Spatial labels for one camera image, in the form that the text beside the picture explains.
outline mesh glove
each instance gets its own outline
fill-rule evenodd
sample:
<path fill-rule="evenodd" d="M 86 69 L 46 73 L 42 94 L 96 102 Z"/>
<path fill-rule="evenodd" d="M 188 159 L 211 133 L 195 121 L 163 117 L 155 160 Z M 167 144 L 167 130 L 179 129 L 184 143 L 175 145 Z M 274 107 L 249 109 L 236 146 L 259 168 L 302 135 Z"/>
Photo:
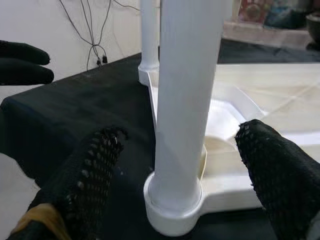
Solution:
<path fill-rule="evenodd" d="M 320 239 L 320 164 L 259 120 L 241 124 L 235 140 L 277 238 Z"/>
<path fill-rule="evenodd" d="M 54 73 L 43 66 L 50 62 L 49 55 L 25 43 L 0 40 L 0 85 L 49 84 Z"/>
<path fill-rule="evenodd" d="M 68 238 L 57 236 L 55 231 L 49 230 L 48 224 L 31 220 L 22 229 L 14 229 L 8 240 L 96 240 L 105 213 L 113 166 L 123 149 L 118 131 L 117 128 L 104 128 L 81 141 L 28 208 L 30 213 L 41 205 L 53 206 L 55 214 L 62 219 L 62 223 L 53 228 L 58 232 L 63 230 Z"/>

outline black glove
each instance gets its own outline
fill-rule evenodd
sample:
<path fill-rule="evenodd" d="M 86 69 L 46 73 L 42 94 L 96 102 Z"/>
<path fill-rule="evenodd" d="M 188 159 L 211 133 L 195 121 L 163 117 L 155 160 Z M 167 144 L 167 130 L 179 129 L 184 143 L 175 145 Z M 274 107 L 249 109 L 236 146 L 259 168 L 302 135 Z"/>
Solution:
<path fill-rule="evenodd" d="M 45 67 L 49 55 L 25 43 L 0 40 L 0 85 L 49 84 L 54 73 Z"/>
<path fill-rule="evenodd" d="M 320 239 L 320 164 L 259 120 L 241 124 L 235 140 L 277 238 Z"/>

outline white plastic stand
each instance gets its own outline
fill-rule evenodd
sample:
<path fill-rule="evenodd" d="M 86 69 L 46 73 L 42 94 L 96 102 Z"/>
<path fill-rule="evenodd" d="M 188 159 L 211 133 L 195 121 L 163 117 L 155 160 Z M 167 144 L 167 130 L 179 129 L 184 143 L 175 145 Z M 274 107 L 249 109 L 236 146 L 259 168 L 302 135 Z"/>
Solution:
<path fill-rule="evenodd" d="M 198 171 L 224 8 L 222 0 L 162 0 L 161 4 L 155 172 L 145 182 L 144 198 L 152 226 L 164 235 L 180 236 L 202 214 L 204 193 Z"/>
<path fill-rule="evenodd" d="M 159 58 L 157 44 L 157 9 L 156 0 L 141 0 L 141 63 L 138 67 L 139 81 L 148 86 L 149 91 L 152 79 L 157 82 L 159 78 Z M 154 100 L 149 92 L 152 112 L 154 113 Z M 156 117 L 153 114 L 153 124 L 156 126 Z"/>

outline black cloth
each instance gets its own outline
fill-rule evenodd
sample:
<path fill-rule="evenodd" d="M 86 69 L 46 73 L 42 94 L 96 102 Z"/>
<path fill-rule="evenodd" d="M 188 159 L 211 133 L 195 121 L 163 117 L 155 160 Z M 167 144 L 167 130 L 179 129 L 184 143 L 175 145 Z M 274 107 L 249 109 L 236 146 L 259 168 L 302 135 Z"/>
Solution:
<path fill-rule="evenodd" d="M 314 52 L 278 49 L 230 40 L 221 42 L 219 63 L 317 62 Z M 146 86 L 138 82 L 137 54 L 87 72 L 6 98 L 3 150 L 28 177 L 43 186 L 92 130 L 119 126 L 129 140 L 114 169 L 111 212 L 105 216 L 102 239 L 167 239 L 148 223 L 143 197 L 154 170 L 155 134 Z M 261 210 L 209 214 L 181 239 L 275 240 Z"/>

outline red object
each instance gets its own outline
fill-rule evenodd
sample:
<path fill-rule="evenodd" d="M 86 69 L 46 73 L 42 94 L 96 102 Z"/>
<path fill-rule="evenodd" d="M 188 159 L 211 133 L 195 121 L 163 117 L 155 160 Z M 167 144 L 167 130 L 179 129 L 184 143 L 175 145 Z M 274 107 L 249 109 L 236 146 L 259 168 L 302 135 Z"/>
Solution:
<path fill-rule="evenodd" d="M 239 21 L 263 24 L 273 0 L 242 0 Z"/>

